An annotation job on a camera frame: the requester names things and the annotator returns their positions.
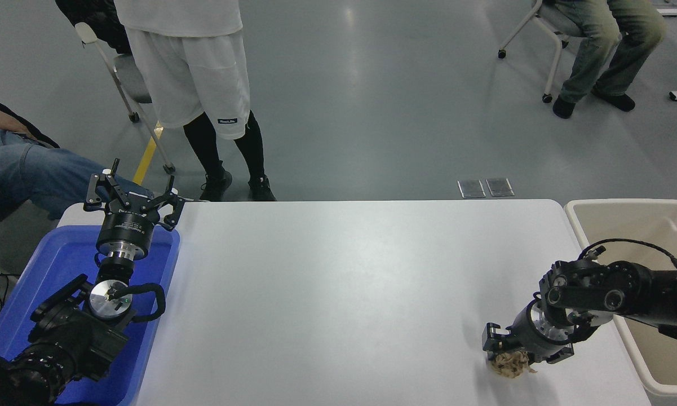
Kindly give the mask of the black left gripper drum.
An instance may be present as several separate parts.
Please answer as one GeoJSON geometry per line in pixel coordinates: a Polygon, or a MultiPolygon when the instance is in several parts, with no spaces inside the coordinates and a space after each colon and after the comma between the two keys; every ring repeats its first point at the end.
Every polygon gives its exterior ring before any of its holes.
{"type": "Polygon", "coordinates": [[[119,242],[128,242],[138,251],[148,251],[151,246],[153,230],[160,222],[157,210],[140,211],[141,205],[135,211],[124,208],[104,209],[105,218],[97,239],[99,251],[112,251],[112,246],[119,242]]]}

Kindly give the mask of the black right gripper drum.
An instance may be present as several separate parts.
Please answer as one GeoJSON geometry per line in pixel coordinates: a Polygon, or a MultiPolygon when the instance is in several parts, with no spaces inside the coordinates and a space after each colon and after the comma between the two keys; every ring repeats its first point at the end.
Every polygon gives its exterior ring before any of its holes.
{"type": "Polygon", "coordinates": [[[540,304],[527,305],[511,324],[511,333],[537,358],[549,358],[565,347],[565,329],[551,324],[540,304]]]}

